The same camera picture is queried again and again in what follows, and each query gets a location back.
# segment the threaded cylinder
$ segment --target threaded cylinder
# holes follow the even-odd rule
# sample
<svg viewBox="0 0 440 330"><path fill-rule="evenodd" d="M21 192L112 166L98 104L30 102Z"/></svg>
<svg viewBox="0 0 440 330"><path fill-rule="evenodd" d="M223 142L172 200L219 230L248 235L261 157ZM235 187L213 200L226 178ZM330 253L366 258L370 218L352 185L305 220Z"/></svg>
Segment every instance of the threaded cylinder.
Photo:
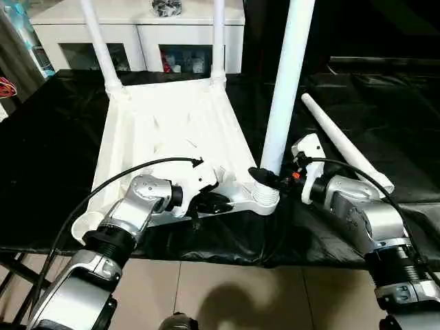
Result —
<svg viewBox="0 0 440 330"><path fill-rule="evenodd" d="M278 203L280 199L280 193L273 188L264 186L256 182L254 190L252 191L252 197L258 204L271 206Z"/></svg>
<svg viewBox="0 0 440 330"><path fill-rule="evenodd" d="M100 226L84 236L86 250L91 250L115 261L121 268L135 249L133 237L120 228Z"/></svg>
<svg viewBox="0 0 440 330"><path fill-rule="evenodd" d="M414 251L409 245L371 252L365 256L365 261L376 287L428 279L425 271L415 263Z"/></svg>

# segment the floor tile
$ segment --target floor tile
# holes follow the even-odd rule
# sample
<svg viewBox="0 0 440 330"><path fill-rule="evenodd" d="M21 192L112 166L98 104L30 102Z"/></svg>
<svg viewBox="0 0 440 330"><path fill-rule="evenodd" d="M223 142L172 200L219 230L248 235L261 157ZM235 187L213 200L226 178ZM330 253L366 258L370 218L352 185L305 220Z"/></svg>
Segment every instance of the floor tile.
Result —
<svg viewBox="0 0 440 330"><path fill-rule="evenodd" d="M131 259L114 297L118 308L110 330L157 330L173 314L179 262Z"/></svg>
<svg viewBox="0 0 440 330"><path fill-rule="evenodd" d="M175 310L201 330L312 329L299 267L182 263Z"/></svg>
<svg viewBox="0 0 440 330"><path fill-rule="evenodd" d="M306 267L304 275L315 330L379 328L386 314L368 272Z"/></svg>

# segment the white plastic rod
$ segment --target white plastic rod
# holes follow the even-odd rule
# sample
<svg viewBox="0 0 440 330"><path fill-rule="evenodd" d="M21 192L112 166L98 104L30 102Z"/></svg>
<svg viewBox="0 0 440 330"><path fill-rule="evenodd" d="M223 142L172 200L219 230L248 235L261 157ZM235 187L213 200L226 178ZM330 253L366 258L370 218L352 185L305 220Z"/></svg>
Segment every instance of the white plastic rod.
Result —
<svg viewBox="0 0 440 330"><path fill-rule="evenodd" d="M214 37L212 45L213 78L225 76L225 0L214 0Z"/></svg>
<svg viewBox="0 0 440 330"><path fill-rule="evenodd" d="M286 147L314 4L315 0L291 0L289 5L260 166L275 174L280 173Z"/></svg>
<svg viewBox="0 0 440 330"><path fill-rule="evenodd" d="M80 1L91 40L93 42L93 48L95 49L96 57L98 58L99 66L101 67L102 75L104 76L105 88L107 92L111 94L112 92L121 89L122 84L118 76L116 76L115 68L111 62L109 49L102 37L99 22L91 0Z"/></svg>
<svg viewBox="0 0 440 330"><path fill-rule="evenodd" d="M335 147L339 150L347 163L357 167L370 175L374 180L382 185L389 193L394 190L393 183L385 176L385 174L378 172L374 166L365 158L358 148L350 141L350 139L340 130L335 122L322 110L316 101L307 93L301 96L308 110L314 116L316 121L322 127L324 132L329 136ZM368 182L365 178L358 175L358 177Z"/></svg>
<svg viewBox="0 0 440 330"><path fill-rule="evenodd" d="M8 114L6 113L6 110L3 108L3 105L0 103L0 122L7 118Z"/></svg>

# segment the red wire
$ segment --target red wire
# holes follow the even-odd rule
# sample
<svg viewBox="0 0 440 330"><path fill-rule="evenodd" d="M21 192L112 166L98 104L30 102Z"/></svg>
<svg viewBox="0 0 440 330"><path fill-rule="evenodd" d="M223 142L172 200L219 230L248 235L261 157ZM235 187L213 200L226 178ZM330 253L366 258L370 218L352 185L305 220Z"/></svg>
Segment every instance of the red wire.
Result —
<svg viewBox="0 0 440 330"><path fill-rule="evenodd" d="M9 98L17 94L17 88L8 79L0 77L0 98Z"/></svg>

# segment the black plastic sheet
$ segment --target black plastic sheet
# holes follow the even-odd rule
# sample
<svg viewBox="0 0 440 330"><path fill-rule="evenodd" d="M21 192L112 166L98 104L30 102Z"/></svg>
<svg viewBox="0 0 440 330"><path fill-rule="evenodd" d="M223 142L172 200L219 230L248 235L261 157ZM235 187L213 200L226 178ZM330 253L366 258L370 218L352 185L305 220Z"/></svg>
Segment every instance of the black plastic sheet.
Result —
<svg viewBox="0 0 440 330"><path fill-rule="evenodd" d="M125 85L199 76L121 73ZM421 251L440 267L440 80L318 74L307 90L353 143L396 185ZM228 76L227 93L257 163L263 148L273 85ZM0 250L45 253L68 213L90 191L108 98L93 71L60 71L0 124ZM297 100L289 148L316 132L327 157L341 159ZM434 211L420 211L430 206ZM274 214L238 212L148 229L140 258L237 265L329 265L362 268L349 239L318 206L282 196ZM73 239L60 250L79 248Z"/></svg>

